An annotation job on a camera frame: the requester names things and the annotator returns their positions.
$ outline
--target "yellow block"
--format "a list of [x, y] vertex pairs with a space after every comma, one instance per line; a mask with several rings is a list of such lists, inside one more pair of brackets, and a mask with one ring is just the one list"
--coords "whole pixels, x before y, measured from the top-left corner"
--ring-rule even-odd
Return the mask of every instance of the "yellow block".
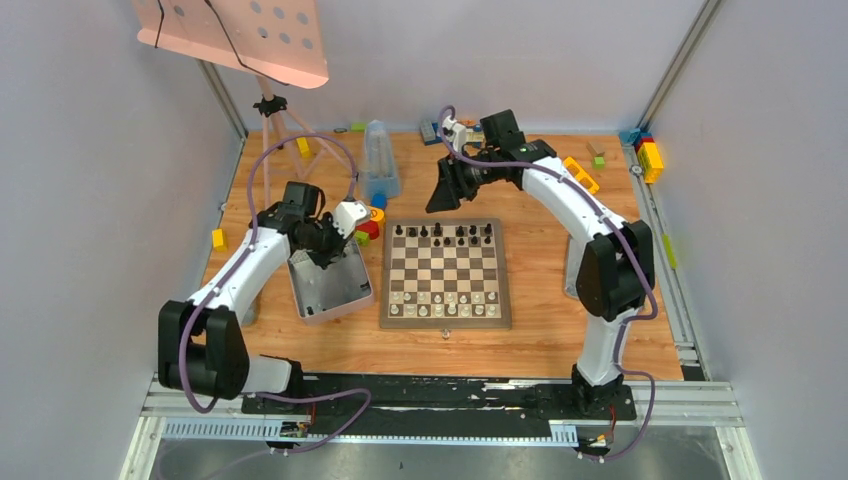
[[300, 137], [297, 139], [297, 149], [300, 150], [300, 156], [303, 158], [312, 157], [312, 150], [309, 149], [309, 143], [306, 142], [306, 139]]
[[227, 236], [224, 235], [224, 230], [220, 228], [212, 230], [212, 248], [214, 248], [216, 252], [227, 251]]
[[383, 227], [386, 226], [386, 212], [384, 212], [381, 208], [377, 207], [368, 207], [371, 209], [371, 220], [375, 221], [377, 225], [380, 227], [380, 231], [383, 231]]
[[663, 171], [662, 158], [660, 157], [657, 144], [654, 142], [643, 142], [636, 156], [639, 158], [639, 165], [645, 171], [645, 183], [656, 182]]
[[598, 185], [598, 182], [592, 178], [591, 175], [586, 173], [586, 170], [583, 170], [583, 167], [577, 163], [571, 157], [565, 157], [565, 160], [562, 161], [563, 165], [565, 165], [565, 169], [568, 170], [568, 173], [577, 180], [577, 183], [583, 185], [583, 188], [589, 191], [592, 195], [598, 193], [598, 190], [601, 189], [601, 186]]

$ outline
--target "chessboard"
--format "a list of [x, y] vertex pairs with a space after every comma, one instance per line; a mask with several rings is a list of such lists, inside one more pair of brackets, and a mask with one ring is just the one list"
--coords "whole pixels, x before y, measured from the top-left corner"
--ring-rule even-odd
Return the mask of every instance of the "chessboard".
[[380, 327], [512, 326], [498, 219], [389, 220], [384, 232]]

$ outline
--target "wooden table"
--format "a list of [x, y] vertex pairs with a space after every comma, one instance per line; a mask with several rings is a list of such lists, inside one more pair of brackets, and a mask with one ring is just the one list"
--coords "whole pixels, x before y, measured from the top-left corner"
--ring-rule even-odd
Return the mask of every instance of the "wooden table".
[[[335, 135], [360, 160], [362, 134]], [[597, 197], [629, 220], [639, 217], [624, 156], [614, 136], [544, 136], [561, 158], [573, 156], [600, 184]], [[606, 168], [592, 170], [586, 142], [591, 138], [607, 149]], [[403, 194], [389, 201], [387, 218], [425, 216], [438, 174], [436, 161], [445, 155], [440, 145], [426, 147], [415, 133], [392, 135]], [[212, 252], [204, 281], [223, 266], [241, 240], [249, 222], [246, 186], [251, 165], [262, 151], [260, 134], [247, 142], [230, 191], [221, 227], [230, 252]], [[275, 169], [292, 171], [288, 156], [272, 157]], [[288, 179], [273, 176], [272, 199], [282, 198]], [[344, 196], [349, 177], [331, 157], [308, 180], [327, 194], [327, 208]], [[262, 175], [256, 176], [253, 195], [262, 206]], [[286, 268], [278, 270], [260, 295], [259, 318], [244, 329], [252, 353], [299, 360], [307, 371], [407, 373], [432, 375], [486, 375], [569, 377], [583, 347], [586, 311], [562, 292], [567, 233], [536, 200], [512, 184], [499, 182], [480, 190], [474, 202], [460, 210], [434, 217], [499, 217], [504, 225], [507, 267], [512, 293], [511, 330], [455, 330], [448, 340], [437, 331], [380, 330], [379, 292], [382, 237], [363, 249], [375, 305], [319, 326], [304, 325], [297, 317]], [[657, 288], [657, 297], [662, 300]], [[653, 373], [658, 379], [682, 379], [664, 307], [658, 319], [637, 322], [630, 332], [624, 364]]]

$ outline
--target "white wall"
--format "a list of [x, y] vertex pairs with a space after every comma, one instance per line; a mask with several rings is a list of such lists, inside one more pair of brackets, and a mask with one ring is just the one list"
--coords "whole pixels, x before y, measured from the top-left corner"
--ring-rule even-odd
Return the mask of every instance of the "white wall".
[[[445, 103], [465, 118], [512, 108], [533, 132], [628, 128], [701, 3], [318, 0], [330, 80], [276, 92], [319, 129], [377, 118], [417, 130]], [[222, 76], [248, 128], [260, 129], [255, 78]]]
[[116, 478], [158, 310], [196, 286], [239, 145], [129, 2], [3, 14], [0, 478]]
[[654, 124], [656, 191], [764, 478], [844, 478], [848, 4], [725, 3]]

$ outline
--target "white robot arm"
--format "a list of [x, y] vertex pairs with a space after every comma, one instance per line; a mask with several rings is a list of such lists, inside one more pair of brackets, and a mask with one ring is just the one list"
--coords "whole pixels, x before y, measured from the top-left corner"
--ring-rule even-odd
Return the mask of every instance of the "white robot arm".
[[[527, 142], [512, 111], [483, 118], [480, 124], [486, 137], [485, 148], [471, 157], [471, 162], [453, 156], [439, 161], [439, 181], [426, 210], [457, 209], [462, 200], [473, 200], [480, 186], [506, 180], [553, 213], [569, 233], [566, 290], [579, 298], [588, 311], [583, 352], [572, 369], [572, 380], [579, 392], [575, 403], [584, 412], [605, 407], [623, 380], [613, 361], [620, 327], [642, 308], [646, 295], [610, 225], [627, 240], [653, 287], [651, 230], [642, 221], [626, 222], [589, 195], [544, 141]], [[452, 141], [454, 150], [462, 151], [465, 127], [450, 118], [442, 126], [445, 133], [450, 132], [445, 138]], [[545, 171], [527, 168], [527, 164], [544, 167]], [[560, 178], [572, 180], [586, 195]]]
[[187, 301], [169, 301], [159, 312], [159, 382], [181, 389], [179, 343], [187, 318], [210, 297], [191, 335], [206, 333], [206, 344], [189, 342], [186, 366], [192, 390], [232, 399], [239, 393], [283, 392], [302, 377], [300, 365], [283, 358], [248, 356], [241, 327], [251, 321], [256, 296], [293, 251], [306, 250], [321, 268], [335, 263], [357, 225], [370, 218], [364, 203], [346, 199], [317, 217], [318, 187], [289, 182], [283, 200], [257, 215], [239, 248], [220, 272]]

